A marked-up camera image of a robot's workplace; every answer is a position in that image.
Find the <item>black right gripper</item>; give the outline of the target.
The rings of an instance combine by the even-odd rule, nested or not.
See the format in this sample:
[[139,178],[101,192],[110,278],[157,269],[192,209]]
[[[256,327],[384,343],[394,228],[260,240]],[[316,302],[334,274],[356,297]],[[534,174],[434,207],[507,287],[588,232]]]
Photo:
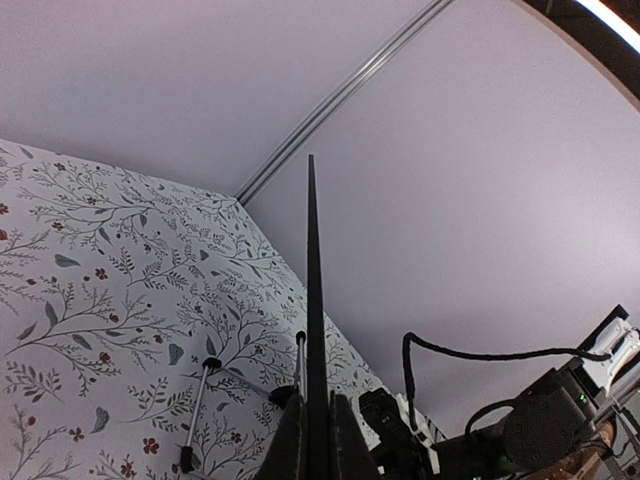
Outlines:
[[358,402],[361,416],[379,438],[371,455],[381,479],[437,478],[430,449],[425,445],[428,437],[411,431],[395,397],[384,389],[376,389],[362,394]]

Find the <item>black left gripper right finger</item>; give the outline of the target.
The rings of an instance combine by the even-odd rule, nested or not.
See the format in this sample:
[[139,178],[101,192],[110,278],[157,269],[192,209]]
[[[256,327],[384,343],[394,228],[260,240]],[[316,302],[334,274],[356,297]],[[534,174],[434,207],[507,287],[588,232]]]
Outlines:
[[377,465],[369,451],[349,399],[331,393],[329,457],[333,480],[377,480]]

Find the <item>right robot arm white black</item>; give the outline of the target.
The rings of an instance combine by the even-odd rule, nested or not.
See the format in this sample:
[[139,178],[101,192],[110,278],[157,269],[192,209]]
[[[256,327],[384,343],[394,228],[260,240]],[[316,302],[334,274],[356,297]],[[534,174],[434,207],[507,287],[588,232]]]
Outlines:
[[515,361],[567,355],[513,398],[474,413],[464,432],[446,439],[414,407],[411,347],[471,360],[473,354],[431,344],[413,333],[403,339],[406,395],[383,388],[359,398],[359,411],[380,443],[373,457],[384,479],[523,479],[596,446],[596,432],[617,412],[624,378],[639,372],[639,330],[616,306],[575,349],[479,354],[479,361]]

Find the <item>white whiteboard black frame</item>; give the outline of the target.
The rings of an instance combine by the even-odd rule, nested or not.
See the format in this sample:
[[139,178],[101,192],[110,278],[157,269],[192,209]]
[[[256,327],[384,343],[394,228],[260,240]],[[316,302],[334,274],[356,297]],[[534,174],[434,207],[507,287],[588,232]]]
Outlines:
[[314,155],[308,155],[307,207],[308,479],[330,477],[328,390]]

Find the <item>metal whiteboard back stand rod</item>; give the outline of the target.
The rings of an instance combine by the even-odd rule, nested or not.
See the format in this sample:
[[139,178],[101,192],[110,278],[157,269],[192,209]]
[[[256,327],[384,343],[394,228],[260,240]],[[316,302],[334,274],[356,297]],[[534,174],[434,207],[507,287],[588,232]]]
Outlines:
[[221,361],[217,358],[209,357],[203,362],[203,371],[202,371],[199,387],[197,390],[197,395],[194,402],[187,439],[185,444],[180,449],[180,460],[179,460],[180,470],[184,475],[187,475],[194,479],[207,479],[207,476],[205,476],[204,474],[198,473],[194,466],[193,443],[194,443],[194,436],[195,436],[195,431],[198,423],[198,418],[199,418],[200,410],[202,407],[203,396],[204,396],[207,379],[212,373],[214,373],[216,370],[219,370],[220,368],[221,368]]

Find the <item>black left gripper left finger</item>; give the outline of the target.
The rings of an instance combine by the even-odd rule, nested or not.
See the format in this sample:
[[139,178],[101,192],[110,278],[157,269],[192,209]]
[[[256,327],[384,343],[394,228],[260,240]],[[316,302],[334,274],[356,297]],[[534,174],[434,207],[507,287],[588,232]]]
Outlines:
[[299,394],[288,400],[257,478],[306,478],[306,403]]

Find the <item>floral patterned table mat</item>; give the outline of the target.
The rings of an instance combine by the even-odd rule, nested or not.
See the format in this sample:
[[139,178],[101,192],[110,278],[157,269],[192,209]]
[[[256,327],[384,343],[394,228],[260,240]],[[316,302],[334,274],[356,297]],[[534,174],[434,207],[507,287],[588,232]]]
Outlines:
[[1,475],[256,477],[306,290],[229,196],[1,145]]

